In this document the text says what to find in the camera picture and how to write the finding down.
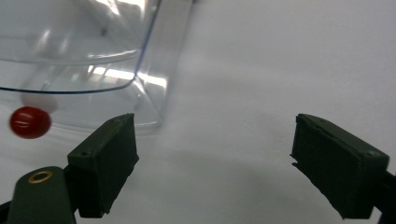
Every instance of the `black clamp arm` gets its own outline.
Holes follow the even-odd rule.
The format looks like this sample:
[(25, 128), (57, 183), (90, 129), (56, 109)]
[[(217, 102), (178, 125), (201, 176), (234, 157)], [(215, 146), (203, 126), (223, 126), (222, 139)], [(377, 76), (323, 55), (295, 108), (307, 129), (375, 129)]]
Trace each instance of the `black clamp arm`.
[(110, 119), (67, 156), (68, 166), (45, 167), (19, 179), (12, 202), (0, 205), (0, 223), (71, 224), (74, 213), (109, 213), (139, 160), (134, 115)]
[(375, 206), (379, 223), (396, 223), (396, 177), (387, 172), (387, 154), (326, 119), (300, 114), (291, 156), (342, 218), (369, 218)]

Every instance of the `red bead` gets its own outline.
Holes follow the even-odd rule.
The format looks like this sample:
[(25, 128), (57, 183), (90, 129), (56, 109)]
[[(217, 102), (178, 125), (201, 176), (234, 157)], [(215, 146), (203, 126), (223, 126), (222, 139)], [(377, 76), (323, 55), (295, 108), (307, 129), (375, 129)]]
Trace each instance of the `red bead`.
[(17, 136), (33, 139), (43, 136), (50, 129), (50, 115), (40, 109), (24, 106), (9, 119), (9, 127)]

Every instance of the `clamp jaw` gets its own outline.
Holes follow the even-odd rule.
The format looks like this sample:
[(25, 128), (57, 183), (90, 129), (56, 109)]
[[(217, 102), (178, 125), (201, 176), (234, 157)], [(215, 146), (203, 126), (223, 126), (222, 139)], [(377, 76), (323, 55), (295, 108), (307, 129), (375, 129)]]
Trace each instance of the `clamp jaw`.
[(300, 114), (291, 156), (342, 218), (369, 218), (377, 207), (379, 223), (396, 223), (396, 177), (384, 152), (326, 119)]
[(71, 224), (74, 213), (109, 213), (139, 160), (134, 115), (110, 119), (67, 156), (62, 169), (51, 166), (21, 177), (11, 202), (0, 205), (0, 223)]

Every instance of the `white table surface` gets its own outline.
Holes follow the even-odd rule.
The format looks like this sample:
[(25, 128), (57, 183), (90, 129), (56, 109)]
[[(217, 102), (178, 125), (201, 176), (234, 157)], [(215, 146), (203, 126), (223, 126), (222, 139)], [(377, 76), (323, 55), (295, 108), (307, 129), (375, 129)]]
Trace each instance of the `white table surface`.
[[(376, 223), (377, 210), (343, 221), (290, 152), (307, 113), (389, 154), (396, 173), (395, 12), (394, 0), (198, 0), (163, 126), (137, 138), (111, 213), (78, 223)], [(57, 130), (1, 141), (1, 202), (76, 146)]]

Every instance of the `clear plastic container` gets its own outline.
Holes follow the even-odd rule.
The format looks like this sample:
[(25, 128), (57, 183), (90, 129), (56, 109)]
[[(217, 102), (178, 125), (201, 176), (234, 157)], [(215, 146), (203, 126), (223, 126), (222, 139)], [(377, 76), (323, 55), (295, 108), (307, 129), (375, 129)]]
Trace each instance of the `clear plastic container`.
[(0, 105), (40, 108), (68, 130), (125, 113), (137, 128), (157, 126), (191, 2), (1, 2)]

